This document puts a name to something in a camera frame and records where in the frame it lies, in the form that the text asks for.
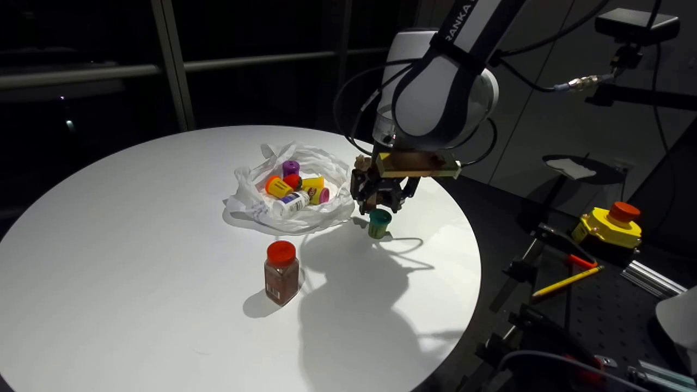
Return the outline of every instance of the metal frame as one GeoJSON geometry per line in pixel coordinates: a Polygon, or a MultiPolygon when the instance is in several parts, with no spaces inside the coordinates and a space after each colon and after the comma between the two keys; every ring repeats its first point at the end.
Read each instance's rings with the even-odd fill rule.
{"type": "Polygon", "coordinates": [[[161,74],[152,63],[146,64],[119,64],[119,68],[93,68],[93,70],[59,70],[59,72],[35,72],[35,74],[9,74],[0,76],[3,88],[29,88],[44,85],[66,85],[66,82],[93,82],[113,79],[146,79],[161,74]]]}
{"type": "Polygon", "coordinates": [[[173,0],[150,0],[154,28],[158,36],[161,58],[174,102],[174,112],[179,120],[180,130],[194,126],[194,106],[190,82],[183,70],[183,55],[179,44],[176,18],[173,8],[173,0]]]}
{"type": "Polygon", "coordinates": [[[345,81],[347,58],[361,55],[378,55],[385,48],[356,48],[348,49],[352,0],[342,0],[342,13],[338,13],[339,36],[335,49],[317,52],[287,52],[287,55],[262,55],[262,57],[233,57],[233,58],[209,58],[209,61],[183,61],[179,28],[174,18],[173,0],[150,0],[154,28],[161,46],[163,64],[142,63],[142,64],[112,64],[91,70],[53,70],[53,72],[31,72],[31,74],[3,74],[0,90],[5,88],[33,88],[45,85],[75,85],[75,82],[95,82],[95,81],[125,81],[125,79],[146,79],[166,74],[170,85],[170,98],[174,104],[176,120],[180,128],[192,128],[194,106],[187,85],[190,72],[215,72],[236,70],[265,63],[291,63],[291,61],[316,61],[316,58],[338,58],[338,82],[345,81]]]}

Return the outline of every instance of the green object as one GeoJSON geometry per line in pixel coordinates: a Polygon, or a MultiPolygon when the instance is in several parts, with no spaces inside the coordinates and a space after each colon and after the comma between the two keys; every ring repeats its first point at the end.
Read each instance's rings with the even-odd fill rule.
{"type": "Polygon", "coordinates": [[[371,221],[369,221],[369,234],[374,239],[385,236],[390,221],[393,221],[393,216],[385,209],[372,209],[371,221]]]}

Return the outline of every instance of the red object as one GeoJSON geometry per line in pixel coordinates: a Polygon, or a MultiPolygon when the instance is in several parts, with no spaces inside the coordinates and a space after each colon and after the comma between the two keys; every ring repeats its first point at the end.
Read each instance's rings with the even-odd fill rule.
{"type": "MultiPolygon", "coordinates": [[[[604,370],[604,363],[600,361],[600,359],[594,359],[594,367],[597,370],[604,370]]],[[[584,383],[590,383],[590,384],[604,384],[606,383],[606,377],[604,375],[600,375],[600,371],[590,371],[590,370],[586,370],[586,367],[579,367],[577,371],[576,371],[584,383]]]]}
{"type": "Polygon", "coordinates": [[[576,265],[579,265],[579,268],[584,268],[584,269],[597,268],[594,261],[588,261],[588,259],[577,257],[577,255],[572,255],[572,252],[567,255],[567,261],[568,261],[568,264],[576,264],[576,265]]]}
{"type": "Polygon", "coordinates": [[[284,268],[297,259],[297,245],[290,242],[275,242],[265,247],[265,259],[270,265],[284,268]]]}
{"type": "Polygon", "coordinates": [[[629,205],[629,203],[614,203],[610,207],[610,218],[619,220],[619,221],[632,221],[640,216],[638,207],[629,205]]]}
{"type": "Polygon", "coordinates": [[[284,183],[287,183],[291,190],[301,190],[303,179],[298,174],[285,174],[284,183]]]}
{"type": "Polygon", "coordinates": [[[329,203],[329,190],[323,187],[320,203],[329,203]]]}

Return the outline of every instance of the bottle cap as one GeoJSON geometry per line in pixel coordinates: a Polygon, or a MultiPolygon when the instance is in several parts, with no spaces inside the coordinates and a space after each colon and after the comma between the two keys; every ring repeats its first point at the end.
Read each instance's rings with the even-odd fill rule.
{"type": "Polygon", "coordinates": [[[265,259],[273,265],[287,265],[297,259],[297,245],[290,242],[275,242],[265,247],[265,259]]]}
{"type": "Polygon", "coordinates": [[[329,203],[329,190],[323,187],[320,203],[329,203]]]}
{"type": "Polygon", "coordinates": [[[629,203],[614,203],[610,207],[610,218],[619,220],[619,221],[632,221],[640,216],[638,207],[629,205],[629,203]]]}
{"type": "Polygon", "coordinates": [[[371,210],[371,224],[372,226],[387,226],[393,221],[393,216],[385,209],[372,209],[371,210]]]}
{"type": "Polygon", "coordinates": [[[284,174],[284,183],[287,183],[291,190],[301,190],[303,179],[298,174],[287,171],[284,174]]]}
{"type": "Polygon", "coordinates": [[[284,161],[284,174],[298,174],[301,171],[301,163],[298,161],[284,161]]]}

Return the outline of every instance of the yellow object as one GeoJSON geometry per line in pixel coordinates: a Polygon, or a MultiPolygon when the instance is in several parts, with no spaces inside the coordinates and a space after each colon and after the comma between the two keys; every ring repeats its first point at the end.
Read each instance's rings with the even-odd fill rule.
{"type": "Polygon", "coordinates": [[[310,205],[320,205],[324,179],[323,175],[303,179],[301,190],[307,191],[310,205]]]}
{"type": "Polygon", "coordinates": [[[547,296],[547,294],[558,292],[558,289],[561,289],[561,286],[568,286],[568,284],[572,284],[572,283],[590,277],[590,273],[597,273],[600,269],[601,269],[601,265],[590,268],[590,269],[584,269],[584,271],[572,273],[572,277],[568,277],[568,279],[561,279],[561,280],[558,280],[558,283],[551,283],[551,284],[547,284],[547,286],[541,286],[539,292],[531,294],[531,297],[541,297],[541,296],[547,296]]]}
{"type": "Polygon", "coordinates": [[[635,247],[640,244],[640,226],[632,218],[617,218],[614,207],[594,207],[590,212],[581,216],[581,221],[572,228],[570,236],[581,242],[588,234],[621,247],[635,247]]]}
{"type": "Polygon", "coordinates": [[[285,198],[287,194],[291,194],[293,190],[282,180],[282,175],[270,175],[265,180],[265,194],[270,194],[273,198],[282,200],[285,198]]]}

